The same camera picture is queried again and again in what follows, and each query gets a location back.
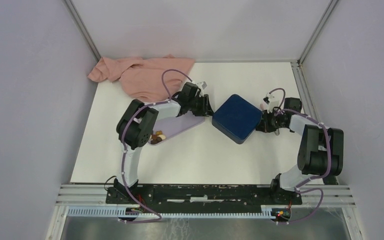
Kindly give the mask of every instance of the pink towel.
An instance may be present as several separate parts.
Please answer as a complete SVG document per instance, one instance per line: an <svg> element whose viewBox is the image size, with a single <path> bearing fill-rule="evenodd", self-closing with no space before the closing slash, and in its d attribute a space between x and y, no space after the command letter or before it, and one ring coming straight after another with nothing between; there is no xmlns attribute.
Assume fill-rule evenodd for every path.
<svg viewBox="0 0 384 240"><path fill-rule="evenodd" d="M130 97L152 103L169 97L161 82L161 74L165 70L177 69L188 74L194 63L192 58L174 58L172 55L146 60L141 57L117 60L102 57L87 77L98 83L119 79L122 89ZM185 76L175 71L164 75L170 95L179 90L184 80Z"/></svg>

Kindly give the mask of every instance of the dark blue square box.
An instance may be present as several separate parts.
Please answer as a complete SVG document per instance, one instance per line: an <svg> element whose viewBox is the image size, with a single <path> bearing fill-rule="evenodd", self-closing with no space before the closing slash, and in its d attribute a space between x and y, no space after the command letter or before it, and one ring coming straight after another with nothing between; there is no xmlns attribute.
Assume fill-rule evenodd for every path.
<svg viewBox="0 0 384 240"><path fill-rule="evenodd" d="M262 111L237 94L230 96L212 116L212 125L232 139L242 144L256 129Z"/></svg>

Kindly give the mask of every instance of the white wall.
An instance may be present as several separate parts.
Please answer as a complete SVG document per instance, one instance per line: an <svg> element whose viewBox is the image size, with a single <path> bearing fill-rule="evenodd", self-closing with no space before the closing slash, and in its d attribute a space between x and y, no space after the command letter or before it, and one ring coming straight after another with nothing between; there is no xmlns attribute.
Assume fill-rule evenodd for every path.
<svg viewBox="0 0 384 240"><path fill-rule="evenodd" d="M104 57L296 60L329 0L73 0Z"/></svg>
<svg viewBox="0 0 384 240"><path fill-rule="evenodd" d="M366 237L384 239L384 1L342 0L304 63L321 119L345 134L340 178Z"/></svg>
<svg viewBox="0 0 384 240"><path fill-rule="evenodd" d="M60 0L0 0L0 240L43 239L74 166L95 64Z"/></svg>

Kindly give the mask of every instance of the nuts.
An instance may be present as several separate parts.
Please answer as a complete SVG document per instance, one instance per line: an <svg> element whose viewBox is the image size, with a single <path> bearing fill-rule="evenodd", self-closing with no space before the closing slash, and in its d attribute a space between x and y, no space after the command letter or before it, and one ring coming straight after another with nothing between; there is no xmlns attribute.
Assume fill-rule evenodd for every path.
<svg viewBox="0 0 384 240"><path fill-rule="evenodd" d="M152 134L150 137L151 145L155 145L157 143L161 143L163 140L167 139L165 135L163 135L163 131L156 131L155 134Z"/></svg>

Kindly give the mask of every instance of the white table surface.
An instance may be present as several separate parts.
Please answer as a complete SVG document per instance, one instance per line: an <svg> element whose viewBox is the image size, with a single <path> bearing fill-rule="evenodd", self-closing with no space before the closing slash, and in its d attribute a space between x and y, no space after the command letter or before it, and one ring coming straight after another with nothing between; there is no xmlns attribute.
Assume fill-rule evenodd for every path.
<svg viewBox="0 0 384 240"><path fill-rule="evenodd" d="M205 93L216 111L229 96L238 94L258 107L266 93L284 88L299 98L288 62L195 63L189 76L206 81ZM275 93L282 97L282 92ZM116 126L132 98L118 81L99 83L71 176L72 183L103 183L116 175L121 143ZM281 129L280 135L254 131L236 144L205 122L158 146L142 149L138 176L151 184L270 184L297 161L301 137Z"/></svg>

